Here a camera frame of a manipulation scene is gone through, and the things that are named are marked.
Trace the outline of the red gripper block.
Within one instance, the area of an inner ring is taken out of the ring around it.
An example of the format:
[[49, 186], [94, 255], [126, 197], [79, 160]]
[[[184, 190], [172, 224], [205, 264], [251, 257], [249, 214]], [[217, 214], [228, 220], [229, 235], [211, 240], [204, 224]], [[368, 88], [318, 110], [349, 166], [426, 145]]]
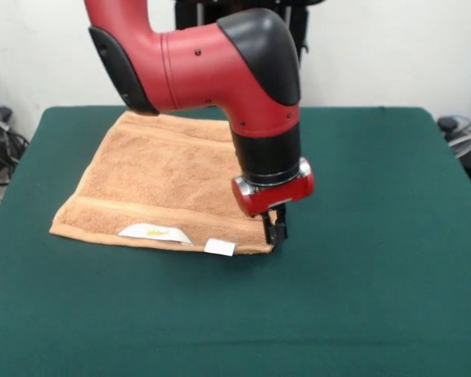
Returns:
[[[256, 186], [248, 183], [242, 176], [233, 178], [231, 185], [240, 210], [249, 217], [261, 215], [265, 242], [275, 246], [276, 240], [288, 238], [285, 203], [309, 197], [315, 188], [315, 178], [309, 161], [301, 157], [298, 175], [281, 185]], [[274, 226], [269, 210], [275, 207]]]

